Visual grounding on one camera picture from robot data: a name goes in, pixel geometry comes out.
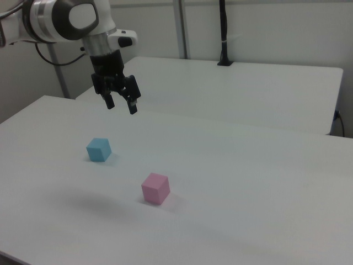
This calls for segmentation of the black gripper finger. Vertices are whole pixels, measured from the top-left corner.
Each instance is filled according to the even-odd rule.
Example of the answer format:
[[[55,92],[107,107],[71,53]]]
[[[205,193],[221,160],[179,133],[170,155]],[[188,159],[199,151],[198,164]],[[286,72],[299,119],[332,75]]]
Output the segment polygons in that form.
[[[97,75],[96,73],[91,75],[93,86],[96,94],[101,95],[104,99],[108,109],[112,109],[115,104],[111,96],[111,82],[105,76]]]
[[[124,78],[122,96],[127,101],[130,114],[135,114],[137,112],[137,99],[141,96],[141,92],[134,75]]]

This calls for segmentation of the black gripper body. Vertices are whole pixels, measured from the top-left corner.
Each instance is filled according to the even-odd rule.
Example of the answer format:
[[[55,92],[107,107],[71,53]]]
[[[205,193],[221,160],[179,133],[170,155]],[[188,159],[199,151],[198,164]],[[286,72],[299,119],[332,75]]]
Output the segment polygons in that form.
[[[102,56],[90,56],[91,75],[96,94],[121,93],[125,89],[124,63],[120,50]]]

